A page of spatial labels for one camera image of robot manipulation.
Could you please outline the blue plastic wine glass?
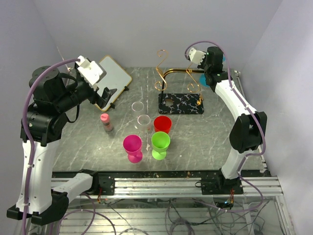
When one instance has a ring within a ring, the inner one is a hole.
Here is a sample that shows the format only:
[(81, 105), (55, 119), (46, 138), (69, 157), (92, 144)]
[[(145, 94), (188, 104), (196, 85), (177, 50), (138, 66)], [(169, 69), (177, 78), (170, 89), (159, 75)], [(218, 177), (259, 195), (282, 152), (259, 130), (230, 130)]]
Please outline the blue plastic wine glass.
[[(225, 63), (225, 55), (223, 55), (222, 63), (223, 63), (223, 66), (226, 65), (226, 63)], [(207, 85), (207, 83), (206, 83), (206, 78), (205, 78), (204, 73), (200, 75), (200, 84), (202, 86), (204, 86), (204, 87), (209, 87), (209, 85)]]

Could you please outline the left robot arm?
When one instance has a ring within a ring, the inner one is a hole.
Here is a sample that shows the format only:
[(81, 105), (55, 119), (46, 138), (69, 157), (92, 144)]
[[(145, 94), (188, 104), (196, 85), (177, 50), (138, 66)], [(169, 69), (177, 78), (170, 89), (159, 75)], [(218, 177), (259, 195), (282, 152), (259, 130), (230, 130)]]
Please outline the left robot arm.
[(60, 220), (69, 203), (80, 194), (99, 191), (98, 173), (86, 169), (61, 186), (51, 187), (53, 160), (62, 130), (69, 123), (67, 112), (85, 100), (98, 106), (105, 102), (99, 83), (106, 71), (83, 56), (73, 59), (73, 63), (75, 76), (59, 71), (66, 61), (32, 73), (22, 111), (22, 188), (17, 203), (7, 210), (8, 218), (47, 225)]

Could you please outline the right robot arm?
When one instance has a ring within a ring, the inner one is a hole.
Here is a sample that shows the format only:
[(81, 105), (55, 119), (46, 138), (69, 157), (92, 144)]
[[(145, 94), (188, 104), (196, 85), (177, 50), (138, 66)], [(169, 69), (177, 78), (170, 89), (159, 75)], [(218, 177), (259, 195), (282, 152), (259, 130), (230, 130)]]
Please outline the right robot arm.
[(207, 51), (192, 49), (190, 60), (204, 71), (206, 84), (225, 103), (234, 118), (229, 134), (231, 150), (217, 175), (201, 179), (199, 187), (203, 194), (241, 193), (240, 175), (249, 156), (265, 143), (267, 115), (250, 106), (237, 89), (230, 71), (223, 70), (226, 56), (219, 47), (208, 47)]

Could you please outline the gold wine glass rack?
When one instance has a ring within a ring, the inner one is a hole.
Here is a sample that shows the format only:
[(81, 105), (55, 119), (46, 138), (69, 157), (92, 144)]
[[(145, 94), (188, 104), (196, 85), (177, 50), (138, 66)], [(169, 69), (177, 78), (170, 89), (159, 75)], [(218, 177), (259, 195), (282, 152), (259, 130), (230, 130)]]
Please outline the gold wine glass rack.
[[(155, 83), (155, 89), (159, 91), (158, 113), (161, 115), (202, 115), (204, 105), (200, 84), (192, 76), (193, 73), (202, 73), (202, 71), (191, 68), (163, 71), (160, 69), (160, 65), (167, 59), (168, 52), (160, 49), (156, 54), (161, 58), (160, 63), (155, 67), (160, 77), (160, 80)], [(188, 92), (166, 92), (168, 87), (166, 76), (174, 73), (184, 73), (192, 79), (192, 82), (187, 85)]]

